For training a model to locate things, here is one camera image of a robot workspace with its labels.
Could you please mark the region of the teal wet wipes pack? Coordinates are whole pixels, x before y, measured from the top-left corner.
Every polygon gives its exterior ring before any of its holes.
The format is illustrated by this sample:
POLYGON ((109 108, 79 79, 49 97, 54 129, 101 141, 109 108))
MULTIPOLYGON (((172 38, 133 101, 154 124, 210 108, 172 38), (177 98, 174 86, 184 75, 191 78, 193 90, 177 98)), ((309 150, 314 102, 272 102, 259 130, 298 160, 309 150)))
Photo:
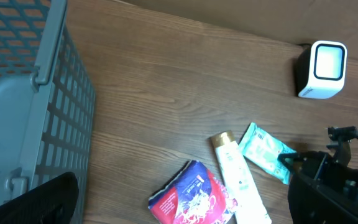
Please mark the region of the teal wet wipes pack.
POLYGON ((296 153, 296 151, 255 123, 250 123, 248 126, 239 143, 239 150, 244 157, 258 165, 266 173, 276 177, 285 185, 289 184, 290 171, 278 160, 278 156, 296 153))

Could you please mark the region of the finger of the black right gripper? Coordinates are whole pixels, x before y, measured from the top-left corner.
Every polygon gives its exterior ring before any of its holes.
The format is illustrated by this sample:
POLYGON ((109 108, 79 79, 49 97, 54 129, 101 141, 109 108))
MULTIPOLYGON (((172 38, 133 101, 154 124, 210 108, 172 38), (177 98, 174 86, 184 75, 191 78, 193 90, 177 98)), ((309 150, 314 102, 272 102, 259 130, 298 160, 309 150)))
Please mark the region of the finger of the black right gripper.
POLYGON ((300 160, 300 154, 297 153, 297 152, 296 153, 279 154, 277 159, 288 170, 293 170, 294 169, 294 162, 300 160))

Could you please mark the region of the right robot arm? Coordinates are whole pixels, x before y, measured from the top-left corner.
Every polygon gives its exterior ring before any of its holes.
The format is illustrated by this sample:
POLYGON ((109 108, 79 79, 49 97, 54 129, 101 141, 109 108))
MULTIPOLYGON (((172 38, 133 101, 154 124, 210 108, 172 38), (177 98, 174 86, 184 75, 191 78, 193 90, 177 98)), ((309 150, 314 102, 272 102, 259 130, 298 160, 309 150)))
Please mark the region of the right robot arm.
POLYGON ((303 174, 335 190, 342 190, 354 182, 358 187, 358 170, 348 167, 351 160, 350 141, 357 133, 330 134, 327 148, 333 155, 323 151, 293 152, 281 154, 278 160, 293 174, 303 174))

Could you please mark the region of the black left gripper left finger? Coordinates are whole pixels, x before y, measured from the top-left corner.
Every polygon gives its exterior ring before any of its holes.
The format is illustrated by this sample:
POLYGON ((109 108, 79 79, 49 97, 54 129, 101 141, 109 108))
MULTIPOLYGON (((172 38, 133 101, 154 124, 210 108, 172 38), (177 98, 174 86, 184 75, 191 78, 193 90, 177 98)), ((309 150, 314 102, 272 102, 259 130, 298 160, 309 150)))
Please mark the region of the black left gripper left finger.
POLYGON ((66 172, 0 206, 0 224, 69 224, 79 187, 73 172, 66 172))

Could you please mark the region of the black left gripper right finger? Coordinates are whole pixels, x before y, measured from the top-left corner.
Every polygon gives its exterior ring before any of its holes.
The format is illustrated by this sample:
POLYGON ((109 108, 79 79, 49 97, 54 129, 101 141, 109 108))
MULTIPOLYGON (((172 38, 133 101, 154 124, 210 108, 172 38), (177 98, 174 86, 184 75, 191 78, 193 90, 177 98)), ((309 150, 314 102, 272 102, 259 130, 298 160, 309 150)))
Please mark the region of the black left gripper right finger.
POLYGON ((292 177, 288 203, 293 223, 358 223, 358 197, 349 199, 303 174, 292 177))

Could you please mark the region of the purple Carefree pad pack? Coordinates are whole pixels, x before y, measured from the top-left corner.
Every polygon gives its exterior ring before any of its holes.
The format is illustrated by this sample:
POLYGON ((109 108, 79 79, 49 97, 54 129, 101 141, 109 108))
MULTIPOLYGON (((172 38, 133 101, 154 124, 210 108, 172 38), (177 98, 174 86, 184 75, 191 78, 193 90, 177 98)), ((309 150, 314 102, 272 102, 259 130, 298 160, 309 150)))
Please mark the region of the purple Carefree pad pack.
POLYGON ((162 224, 227 223, 237 207, 237 200, 200 161, 189 161, 148 204, 162 224))

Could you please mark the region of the white tube gold cap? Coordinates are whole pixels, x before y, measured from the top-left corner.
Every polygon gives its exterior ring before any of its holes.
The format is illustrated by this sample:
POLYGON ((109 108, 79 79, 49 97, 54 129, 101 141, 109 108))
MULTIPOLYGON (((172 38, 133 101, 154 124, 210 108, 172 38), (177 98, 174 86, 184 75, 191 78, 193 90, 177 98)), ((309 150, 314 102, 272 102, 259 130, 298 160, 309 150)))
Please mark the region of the white tube gold cap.
POLYGON ((232 131, 210 137, 227 190, 238 202, 236 222, 271 224, 250 169, 232 131))

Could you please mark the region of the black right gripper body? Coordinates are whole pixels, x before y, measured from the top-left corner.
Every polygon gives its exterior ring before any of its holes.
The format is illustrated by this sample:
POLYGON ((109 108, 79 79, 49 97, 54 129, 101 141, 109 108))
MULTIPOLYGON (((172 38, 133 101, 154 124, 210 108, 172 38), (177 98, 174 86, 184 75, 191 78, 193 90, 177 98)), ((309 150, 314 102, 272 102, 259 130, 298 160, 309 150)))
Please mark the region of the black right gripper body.
POLYGON ((321 184, 333 190, 345 188, 358 188, 358 169, 348 165, 351 156, 331 156, 323 151, 310 151, 299 153, 294 163, 301 163, 301 173, 318 180, 321 184))

